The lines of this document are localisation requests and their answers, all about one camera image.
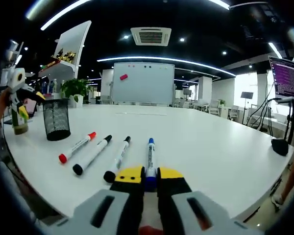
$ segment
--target person's hand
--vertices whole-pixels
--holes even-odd
[[[5,89],[1,94],[0,94],[0,120],[3,116],[3,113],[6,109],[6,107],[9,104],[9,95],[10,91],[9,88]]]

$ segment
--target window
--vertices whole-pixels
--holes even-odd
[[[242,92],[253,92],[253,99],[246,100],[246,107],[250,108],[251,104],[257,104],[258,87],[257,87],[257,73],[245,73],[235,77],[234,82],[234,105],[244,107],[245,99],[241,98]]]
[[[273,74],[272,71],[269,70],[267,74],[267,94],[268,99],[275,98],[275,86],[273,85]],[[289,115],[289,107],[286,105],[277,104],[275,101],[271,102],[271,108],[274,113]]]
[[[192,91],[192,95],[190,96],[191,100],[195,100],[195,85],[192,85],[189,87],[189,89]]]

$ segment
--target black mesh pen holder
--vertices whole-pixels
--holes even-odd
[[[70,136],[67,99],[44,101],[44,122],[47,140],[59,141]]]

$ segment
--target ceiling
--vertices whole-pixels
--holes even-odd
[[[275,42],[279,50],[293,48],[286,37],[286,30],[293,23],[280,18],[281,5],[275,1],[275,8],[266,9],[260,4],[245,5],[228,11],[208,0],[92,0],[70,11],[45,31],[40,27],[53,15],[76,0],[53,1],[32,22],[25,22],[14,40],[24,41],[27,51],[18,64],[27,72],[37,72],[49,62],[60,34],[88,20],[92,21],[83,48],[78,78],[98,78],[99,72],[109,69],[115,62],[97,62],[98,59],[118,56],[157,56],[198,62],[217,68],[272,52],[268,42]],[[224,0],[236,5],[243,0]],[[22,5],[31,6],[30,1]],[[172,29],[167,47],[137,46],[131,37],[132,27],[168,27]],[[201,71],[219,76],[231,75],[195,65],[171,61],[176,67]],[[253,64],[253,67],[236,68],[235,74],[269,68],[269,63]],[[189,80],[198,76],[185,70],[176,70],[175,78]]]

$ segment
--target red object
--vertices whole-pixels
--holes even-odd
[[[88,136],[90,137],[90,140],[92,140],[93,138],[95,138],[96,132],[90,133]]]
[[[120,80],[122,81],[122,80],[124,80],[124,79],[126,79],[127,78],[127,74],[124,74],[124,75],[122,75],[121,77],[120,77]]]
[[[67,162],[67,158],[66,158],[66,156],[64,156],[63,153],[60,154],[60,156],[59,156],[59,160],[60,160],[60,162],[62,162],[63,164]]]

